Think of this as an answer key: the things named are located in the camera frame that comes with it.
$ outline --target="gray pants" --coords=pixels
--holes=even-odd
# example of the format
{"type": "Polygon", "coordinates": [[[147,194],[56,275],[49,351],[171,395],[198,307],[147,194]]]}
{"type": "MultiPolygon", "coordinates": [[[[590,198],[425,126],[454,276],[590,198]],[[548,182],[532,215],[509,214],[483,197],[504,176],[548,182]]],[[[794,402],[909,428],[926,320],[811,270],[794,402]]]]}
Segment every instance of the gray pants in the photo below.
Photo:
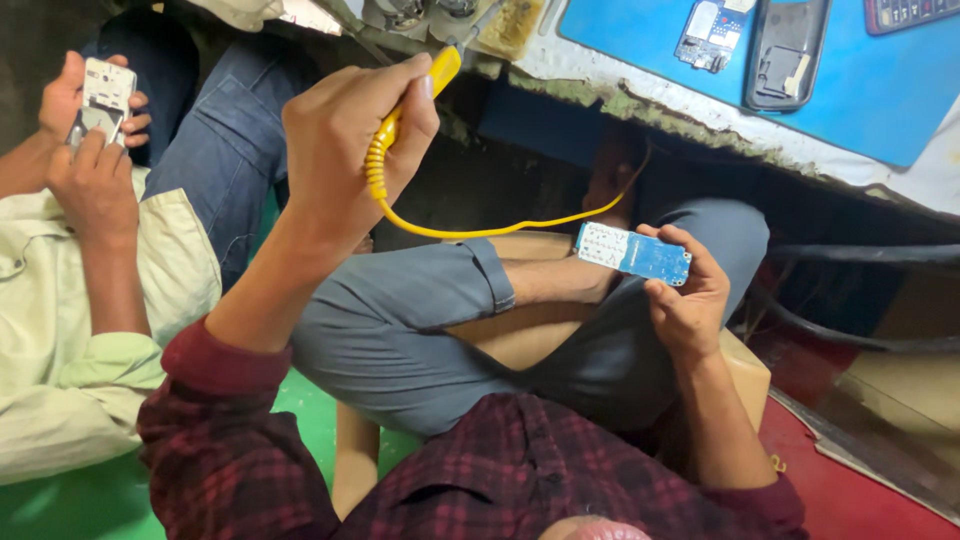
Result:
{"type": "MultiPolygon", "coordinates": [[[[651,220],[690,231],[731,280],[730,317],[766,250],[763,215],[703,199],[651,220]]],[[[348,259],[314,293],[293,335],[300,371],[381,426],[421,437],[452,428],[495,392],[531,392],[613,431],[638,430],[676,399],[673,366],[631,276],[556,351],[514,372],[445,327],[513,307],[486,239],[348,259]]]]}

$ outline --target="bare foot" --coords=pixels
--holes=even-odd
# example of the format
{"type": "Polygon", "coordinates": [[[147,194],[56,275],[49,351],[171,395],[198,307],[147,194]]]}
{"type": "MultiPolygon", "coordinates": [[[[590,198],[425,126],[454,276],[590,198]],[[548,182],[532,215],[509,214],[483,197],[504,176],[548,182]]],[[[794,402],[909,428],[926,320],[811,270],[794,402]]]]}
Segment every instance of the bare foot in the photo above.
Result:
{"type": "MultiPolygon", "coordinates": [[[[630,182],[634,169],[630,165],[629,148],[620,141],[608,140],[601,150],[587,196],[584,197],[584,210],[602,208],[616,198],[630,182]]],[[[633,217],[634,203],[636,202],[636,188],[631,186],[623,199],[612,209],[587,218],[588,221],[603,223],[618,229],[629,230],[633,217]]],[[[575,282],[581,282],[581,302],[598,304],[607,297],[611,283],[617,277],[616,270],[580,260],[572,256],[563,260],[566,272],[570,273],[575,282]]]]}
{"type": "Polygon", "coordinates": [[[360,240],[360,243],[357,244],[357,247],[353,248],[354,255],[366,255],[373,253],[373,238],[369,234],[364,236],[363,240],[360,240]]]}

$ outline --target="blue work mat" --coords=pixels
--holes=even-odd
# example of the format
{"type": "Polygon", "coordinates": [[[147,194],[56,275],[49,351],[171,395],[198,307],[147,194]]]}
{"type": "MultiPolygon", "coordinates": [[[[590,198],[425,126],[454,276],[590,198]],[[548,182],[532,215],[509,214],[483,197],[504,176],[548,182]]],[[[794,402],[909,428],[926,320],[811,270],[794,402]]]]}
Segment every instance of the blue work mat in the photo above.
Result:
{"type": "MultiPolygon", "coordinates": [[[[674,51],[693,0],[570,0],[564,37],[742,107],[753,14],[726,69],[709,73],[674,51]]],[[[960,15],[871,37],[862,0],[834,0],[813,96],[763,113],[808,135],[909,166],[960,94],[960,15]]]]}

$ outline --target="shirt sleeve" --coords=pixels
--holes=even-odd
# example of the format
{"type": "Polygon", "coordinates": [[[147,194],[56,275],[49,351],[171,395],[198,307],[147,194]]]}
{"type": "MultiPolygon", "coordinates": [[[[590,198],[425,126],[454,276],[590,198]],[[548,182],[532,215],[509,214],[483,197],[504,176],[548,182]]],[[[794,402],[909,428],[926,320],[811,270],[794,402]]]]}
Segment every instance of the shirt sleeve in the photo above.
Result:
{"type": "Polygon", "coordinates": [[[805,539],[804,503],[790,479],[777,473],[777,481],[758,489],[701,488],[714,503],[739,514],[754,514],[773,525],[778,537],[805,539]]]}
{"type": "Polygon", "coordinates": [[[167,345],[168,375],[137,430],[150,498],[167,537],[329,538],[340,525],[296,417],[271,413],[289,348],[260,355],[206,331],[205,318],[167,345]]]}
{"type": "Polygon", "coordinates": [[[0,398],[0,485],[48,477],[136,448],[136,413],[163,381],[148,336],[105,333],[87,343],[55,385],[0,398]]]}

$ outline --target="green floor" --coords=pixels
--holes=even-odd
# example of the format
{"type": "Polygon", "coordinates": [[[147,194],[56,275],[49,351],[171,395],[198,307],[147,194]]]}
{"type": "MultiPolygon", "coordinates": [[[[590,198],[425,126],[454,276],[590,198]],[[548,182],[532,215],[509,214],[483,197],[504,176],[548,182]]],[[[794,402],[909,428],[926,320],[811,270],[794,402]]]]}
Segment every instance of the green floor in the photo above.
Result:
{"type": "MultiPolygon", "coordinates": [[[[336,413],[333,398],[291,370],[280,386],[274,410],[297,414],[303,442],[333,481],[336,413]]],[[[385,431],[380,442],[380,475],[419,444],[385,431]]],[[[0,537],[4,540],[57,538],[160,540],[163,527],[150,508],[147,471],[138,451],[99,465],[48,479],[0,487],[0,537]]]]}

